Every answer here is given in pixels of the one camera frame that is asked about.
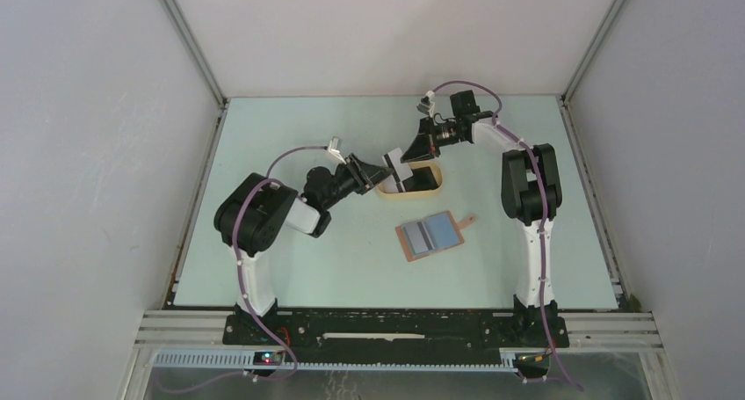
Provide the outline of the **white card black stripe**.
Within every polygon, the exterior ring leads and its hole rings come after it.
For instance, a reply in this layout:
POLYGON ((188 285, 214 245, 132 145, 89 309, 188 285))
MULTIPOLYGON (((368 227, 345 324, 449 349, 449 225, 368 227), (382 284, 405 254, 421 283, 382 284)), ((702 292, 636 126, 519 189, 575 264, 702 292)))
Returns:
POLYGON ((401 160, 403 150, 393 149, 383 157, 385 166, 392 170, 391 175, 382 182, 384 193, 405 193, 407 191, 405 181, 413 177, 413 171, 409 164, 401 160))

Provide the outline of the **beige oval card tray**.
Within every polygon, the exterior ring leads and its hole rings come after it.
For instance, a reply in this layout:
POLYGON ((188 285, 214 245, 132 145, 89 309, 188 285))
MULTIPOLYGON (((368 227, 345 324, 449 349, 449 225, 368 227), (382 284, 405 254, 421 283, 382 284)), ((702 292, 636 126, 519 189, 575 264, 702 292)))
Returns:
POLYGON ((419 169, 429 169, 432 172, 434 181, 437 184, 437 186, 433 189, 424 190, 424 191, 412 191, 412 192, 404 192, 404 193, 387 193, 384 191, 383 185, 377 185, 375 187, 375 192, 383 200, 401 200, 401 201, 424 200, 428 198, 434 198, 441 193, 444 179, 443 179, 443 172, 438 162, 435 162, 435 161, 414 162, 410 165, 410 168, 412 171, 418 171, 419 169))

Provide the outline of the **brown leather card holder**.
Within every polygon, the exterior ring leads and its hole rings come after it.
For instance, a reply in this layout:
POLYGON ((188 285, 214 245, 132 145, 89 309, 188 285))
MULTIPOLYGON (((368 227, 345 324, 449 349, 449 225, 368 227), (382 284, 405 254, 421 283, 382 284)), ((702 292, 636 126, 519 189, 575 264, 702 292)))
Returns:
POLYGON ((412 257, 411 253, 409 252, 407 240, 403 235, 401 229, 401 226, 405 223, 396 227, 395 232, 401 244, 405 259, 408 262, 414 262, 419 259, 427 258, 429 256, 450 250, 464 244, 465 238, 462 235, 462 231, 475 223, 476 219, 476 215, 468 215, 458 221, 454 219, 450 211, 444 211, 434 215, 429 215, 419 220, 412 221, 424 221, 430 232, 430 236, 433 239, 434 244, 436 245, 434 251, 420 257, 412 257))

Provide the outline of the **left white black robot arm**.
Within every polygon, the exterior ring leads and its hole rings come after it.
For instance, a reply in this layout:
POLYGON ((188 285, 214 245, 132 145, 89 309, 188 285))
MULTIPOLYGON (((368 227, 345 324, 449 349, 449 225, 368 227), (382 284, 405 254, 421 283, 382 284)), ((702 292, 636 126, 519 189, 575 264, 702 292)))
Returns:
POLYGON ((252 173, 221 203, 213 226, 235 254, 238 304, 250 313, 243 326, 249 338, 267 344, 278 332, 277 319, 267 312, 277 301, 269 252, 280 231, 288 227, 320 237, 332 220, 332 207, 353 193, 370 192, 393 173, 391 167, 369 164, 350 154, 333 171, 324 166, 309 170, 301 191, 252 173))

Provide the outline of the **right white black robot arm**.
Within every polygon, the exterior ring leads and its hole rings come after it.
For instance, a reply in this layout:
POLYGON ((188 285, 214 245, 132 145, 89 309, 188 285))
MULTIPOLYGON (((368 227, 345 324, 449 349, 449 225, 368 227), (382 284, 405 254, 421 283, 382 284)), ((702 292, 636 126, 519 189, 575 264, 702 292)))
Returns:
POLYGON ((511 132, 498 113, 480 109, 470 90, 451 95, 450 103, 452 117, 437 120, 435 92, 425 93, 417 106, 424 117, 401 161, 434 159, 443 147, 462 142, 501 153, 500 199, 504 213, 521 226, 526 255, 510 331, 519 344, 534 345, 551 327, 556 309, 550 281, 550 242, 562 189, 555 149, 550 144, 531 145, 511 132))

